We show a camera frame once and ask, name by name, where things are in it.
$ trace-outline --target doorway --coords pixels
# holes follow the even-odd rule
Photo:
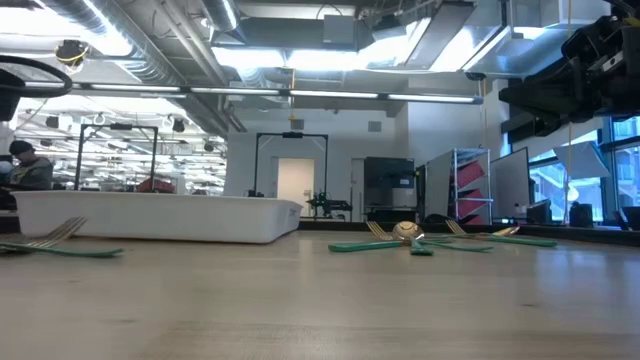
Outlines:
[[[278,158],[276,197],[300,204],[301,214],[311,213],[307,200],[313,197],[315,165],[314,159]]]

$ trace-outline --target metal frame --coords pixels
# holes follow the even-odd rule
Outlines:
[[[329,135],[326,134],[304,134],[296,132],[283,133],[257,133],[256,134],[256,151],[253,159],[253,191],[258,191],[258,152],[260,151],[260,138],[263,136],[282,136],[283,139],[302,139],[305,137],[321,137],[324,139],[324,188],[327,192],[327,171],[329,169]]]
[[[88,128],[94,128],[96,131],[104,128],[109,128],[111,130],[133,130],[133,129],[147,129],[153,130],[153,150],[151,153],[151,174],[149,179],[151,180],[151,190],[155,189],[155,175],[156,175],[156,149],[158,146],[158,127],[157,126],[141,126],[141,125],[130,125],[130,124],[110,124],[110,125],[94,125],[94,124],[82,124],[80,126],[80,140],[78,142],[78,160],[76,162],[76,176],[75,181],[73,183],[73,190],[79,190],[80,187],[80,171],[82,166],[82,150],[84,148],[84,143],[91,139],[91,135],[89,138],[85,139],[84,131]]]

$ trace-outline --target black machine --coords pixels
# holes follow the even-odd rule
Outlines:
[[[563,57],[521,85],[500,91],[501,101],[535,116],[533,133],[546,136],[568,122],[594,116],[633,116],[640,110],[640,0],[605,0],[613,15],[576,30]]]
[[[412,159],[367,157],[364,159],[364,208],[367,220],[378,222],[416,221],[413,190],[416,172]]]
[[[353,211],[353,207],[345,200],[331,200],[326,192],[319,192],[313,195],[313,199],[307,200],[313,207],[313,218],[318,218],[318,208],[322,209],[322,216],[326,219],[333,219],[333,211]],[[343,214],[336,215],[336,218],[346,221]]]

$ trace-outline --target pipe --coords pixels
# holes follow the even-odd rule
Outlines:
[[[240,11],[233,0],[202,0],[202,6],[215,31],[228,32],[240,24]]]
[[[132,45],[133,51],[130,56],[144,59],[140,62],[119,65],[143,84],[185,85],[187,83],[180,72],[114,0],[40,1],[59,16],[84,26],[95,35],[103,36],[108,31],[115,30]],[[228,125],[218,114],[208,109],[200,97],[189,94],[184,99],[170,101],[184,108],[204,131],[221,136],[226,135]]]
[[[173,33],[178,37],[178,40],[180,40],[180,43],[184,46],[185,49],[187,49],[187,52],[189,53],[189,55],[191,55],[191,57],[196,61],[196,63],[202,69],[202,71],[204,71],[204,73],[207,75],[209,80],[211,80],[214,84],[220,84],[221,80],[218,77],[218,75],[216,75],[213,72],[213,69],[211,68],[211,66],[205,63],[200,53],[193,47],[193,45],[191,45],[191,42],[189,42],[187,37],[178,28],[178,25],[176,25],[176,23],[173,21],[173,19],[171,18],[171,15],[169,15],[169,13],[167,12],[167,9],[165,9],[165,7],[162,5],[164,1],[155,0],[153,3],[155,5],[156,10],[158,11],[158,14],[164,17],[171,31],[173,31]]]
[[[193,26],[191,26],[191,22],[189,21],[189,19],[187,19],[187,17],[182,12],[182,9],[178,7],[174,0],[164,0],[163,2],[174,14],[175,18],[180,23],[180,26],[182,26],[182,29],[184,29],[187,32],[187,35],[191,37],[191,40],[193,40],[193,43],[196,45],[198,50],[200,50],[202,56],[204,56],[204,58],[207,60],[209,66],[211,66],[213,71],[215,71],[216,75],[218,75],[218,77],[220,78],[221,84],[216,85],[227,85],[228,81],[226,76],[224,75],[224,70],[222,70],[222,66],[220,66],[220,63],[218,63],[218,60],[216,60],[215,56],[213,55],[211,46],[205,46],[202,41],[199,40],[200,34],[196,32]]]

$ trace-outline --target fork tines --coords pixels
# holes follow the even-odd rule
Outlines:
[[[382,228],[380,227],[380,225],[378,225],[377,222],[375,222],[375,221],[367,221],[367,226],[369,227],[369,230],[371,230],[373,235],[375,235],[378,239],[380,239],[382,241],[391,241],[391,240],[393,240],[393,238],[391,236],[389,236],[384,230],[382,230]]]

